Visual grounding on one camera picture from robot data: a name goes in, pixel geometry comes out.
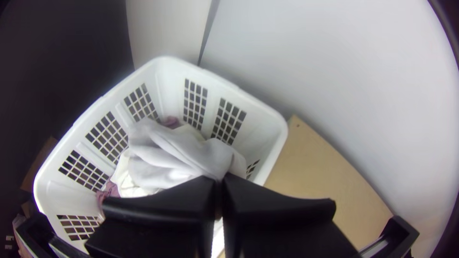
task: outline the white cloth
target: white cloth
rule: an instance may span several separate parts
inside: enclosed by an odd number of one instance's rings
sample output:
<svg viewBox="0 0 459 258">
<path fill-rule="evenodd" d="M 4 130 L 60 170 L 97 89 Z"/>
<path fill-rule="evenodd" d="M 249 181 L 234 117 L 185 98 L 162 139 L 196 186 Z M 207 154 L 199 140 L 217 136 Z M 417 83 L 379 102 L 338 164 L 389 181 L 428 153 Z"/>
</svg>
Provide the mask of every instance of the white cloth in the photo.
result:
<svg viewBox="0 0 459 258">
<path fill-rule="evenodd" d="M 129 156 L 129 149 L 126 149 L 121 154 L 115 172 L 110 178 L 110 181 L 116 184 L 120 197 L 133 198 L 154 194 L 155 192 L 147 192 L 132 181 L 128 171 Z"/>
<path fill-rule="evenodd" d="M 129 175 L 147 193 L 201 175 L 221 181 L 230 172 L 245 178 L 245 158 L 218 139 L 199 141 L 190 130 L 169 129 L 150 119 L 132 125 L 128 136 Z"/>
</svg>

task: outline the plastic laundry basket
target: plastic laundry basket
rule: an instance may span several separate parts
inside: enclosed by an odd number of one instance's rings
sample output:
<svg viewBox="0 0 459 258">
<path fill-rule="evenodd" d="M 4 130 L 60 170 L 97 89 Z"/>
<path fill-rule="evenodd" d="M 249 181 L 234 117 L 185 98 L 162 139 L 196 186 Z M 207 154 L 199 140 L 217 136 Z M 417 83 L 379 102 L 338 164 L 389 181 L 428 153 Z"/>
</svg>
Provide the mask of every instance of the plastic laundry basket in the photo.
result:
<svg viewBox="0 0 459 258">
<path fill-rule="evenodd" d="M 179 59 L 153 59 L 89 107 L 40 168 L 35 201 L 59 237 L 86 252 L 84 242 L 102 222 L 95 192 L 128 147 L 127 128 L 167 116 L 233 146 L 247 160 L 248 180 L 260 185 L 287 138 L 278 112 L 229 81 Z M 212 256 L 223 246 L 220 222 Z"/>
</svg>

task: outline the white panel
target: white panel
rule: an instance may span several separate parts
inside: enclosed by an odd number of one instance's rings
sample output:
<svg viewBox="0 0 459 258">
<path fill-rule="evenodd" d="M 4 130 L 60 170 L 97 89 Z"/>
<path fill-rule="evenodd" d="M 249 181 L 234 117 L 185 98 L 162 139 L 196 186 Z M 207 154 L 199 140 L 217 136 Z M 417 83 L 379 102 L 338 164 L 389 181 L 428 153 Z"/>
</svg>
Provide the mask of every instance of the white panel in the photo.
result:
<svg viewBox="0 0 459 258">
<path fill-rule="evenodd" d="M 135 68 L 160 55 L 197 64 L 211 0 L 129 0 L 126 12 Z"/>
<path fill-rule="evenodd" d="M 427 1 L 221 0 L 201 65 L 319 130 L 430 256 L 458 192 L 459 76 Z"/>
</svg>

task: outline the black plastic part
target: black plastic part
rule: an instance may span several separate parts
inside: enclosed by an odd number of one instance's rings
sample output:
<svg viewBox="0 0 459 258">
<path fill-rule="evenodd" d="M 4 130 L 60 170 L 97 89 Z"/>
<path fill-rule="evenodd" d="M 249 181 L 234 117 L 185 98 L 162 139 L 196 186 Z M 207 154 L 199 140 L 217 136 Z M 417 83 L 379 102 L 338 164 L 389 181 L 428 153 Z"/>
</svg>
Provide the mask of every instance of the black plastic part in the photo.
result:
<svg viewBox="0 0 459 258">
<path fill-rule="evenodd" d="M 83 253 L 82 251 L 76 249 L 72 245 L 69 245 L 67 242 L 59 238 L 58 236 L 54 236 L 50 241 L 49 245 L 54 247 L 57 250 L 57 255 L 59 257 L 71 257 L 71 258 L 90 258 L 89 255 Z"/>
<path fill-rule="evenodd" d="M 408 253 L 419 232 L 400 216 L 394 216 L 387 222 L 381 236 L 388 245 L 372 258 L 401 258 Z"/>
<path fill-rule="evenodd" d="M 94 258 L 211 255 L 214 180 L 198 177 L 155 195 L 108 198 L 105 221 L 86 242 Z"/>
<path fill-rule="evenodd" d="M 228 258 L 350 258 L 357 250 L 333 223 L 335 202 L 281 195 L 227 174 L 222 183 Z"/>
<path fill-rule="evenodd" d="M 36 213 L 16 229 L 29 249 L 39 258 L 57 258 L 48 242 L 55 236 L 48 218 Z"/>
</svg>

